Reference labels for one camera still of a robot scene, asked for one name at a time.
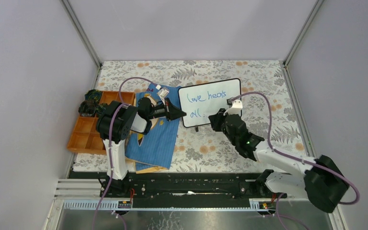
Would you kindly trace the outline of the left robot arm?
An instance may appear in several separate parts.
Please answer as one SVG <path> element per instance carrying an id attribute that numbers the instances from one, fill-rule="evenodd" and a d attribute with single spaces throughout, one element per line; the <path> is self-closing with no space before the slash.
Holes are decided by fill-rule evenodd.
<path id="1" fill-rule="evenodd" d="M 174 121 L 185 117 L 186 112 L 175 106 L 169 98 L 153 104 L 148 97 L 140 98 L 138 106 L 112 101 L 99 115 L 96 131 L 100 134 L 106 148 L 108 170 L 107 188 L 118 197 L 129 192 L 125 178 L 128 169 L 125 160 L 125 140 L 131 131 L 146 135 L 152 127 L 152 120 L 165 117 Z"/>

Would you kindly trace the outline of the black framed whiteboard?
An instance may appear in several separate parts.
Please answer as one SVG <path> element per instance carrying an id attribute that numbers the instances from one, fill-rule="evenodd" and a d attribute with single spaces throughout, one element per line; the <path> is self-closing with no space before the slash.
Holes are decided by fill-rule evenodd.
<path id="1" fill-rule="evenodd" d="M 210 124 L 209 116 L 219 109 L 228 109 L 227 100 L 241 94 L 241 80 L 238 78 L 181 87 L 178 90 L 180 107 L 186 116 L 183 126 L 191 128 Z"/>

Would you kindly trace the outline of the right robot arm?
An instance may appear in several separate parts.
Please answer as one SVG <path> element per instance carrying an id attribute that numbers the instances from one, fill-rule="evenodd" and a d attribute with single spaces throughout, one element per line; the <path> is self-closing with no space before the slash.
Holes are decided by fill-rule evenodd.
<path id="1" fill-rule="evenodd" d="M 332 213 L 348 191 L 349 183 L 343 180 L 331 158 L 325 155 L 318 159 L 295 157 L 281 153 L 269 140 L 249 132 L 239 115 L 229 115 L 225 109 L 208 118 L 212 129 L 222 132 L 241 156 L 285 171 L 266 170 L 262 173 L 261 181 L 255 185 L 259 196 L 285 193 L 307 199 L 319 210 Z"/>

